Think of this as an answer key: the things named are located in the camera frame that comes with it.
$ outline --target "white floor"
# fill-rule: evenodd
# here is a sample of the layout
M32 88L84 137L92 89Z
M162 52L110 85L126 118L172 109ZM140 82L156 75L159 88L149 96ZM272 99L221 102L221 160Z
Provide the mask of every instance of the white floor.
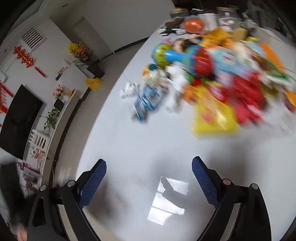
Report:
M102 61L102 69L106 73L102 78L102 85L91 91L86 100L78 109L73 122L64 140L58 165L54 175L55 184L64 185L68 180L74 179L78 162L87 141L92 126L108 97L111 89L123 72L129 61L136 54L141 44L113 54ZM70 226L63 206L60 206L61 216L67 230L69 239L76 241L75 234ZM84 209L84 213L93 229L102 241L118 241L114 235L106 230L92 215Z

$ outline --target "orange package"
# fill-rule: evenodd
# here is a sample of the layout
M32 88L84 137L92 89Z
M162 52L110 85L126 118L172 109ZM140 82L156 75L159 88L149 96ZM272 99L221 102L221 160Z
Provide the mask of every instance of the orange package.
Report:
M281 64L281 61L279 60L278 56L267 44L259 44L259 47L262 48L266 55L266 58L269 61L271 61L279 70L284 70L283 65Z

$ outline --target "television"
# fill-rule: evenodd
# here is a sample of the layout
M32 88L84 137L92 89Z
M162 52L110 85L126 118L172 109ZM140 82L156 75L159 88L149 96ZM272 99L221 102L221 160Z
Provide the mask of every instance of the television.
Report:
M0 132L0 147L23 159L27 141L43 102L21 85L15 94Z

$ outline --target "air vent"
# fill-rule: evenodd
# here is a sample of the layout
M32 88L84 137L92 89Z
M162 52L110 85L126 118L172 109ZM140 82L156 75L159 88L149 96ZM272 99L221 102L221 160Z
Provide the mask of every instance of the air vent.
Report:
M36 48L38 48L45 40L46 38L35 28L31 28L21 38L21 42L24 43L23 47L28 53L31 53Z

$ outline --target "glass jar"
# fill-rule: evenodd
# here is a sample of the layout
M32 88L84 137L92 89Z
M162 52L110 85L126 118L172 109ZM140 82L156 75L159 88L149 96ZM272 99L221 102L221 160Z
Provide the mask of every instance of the glass jar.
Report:
M217 7L218 25L228 33L239 27L237 11L228 7Z

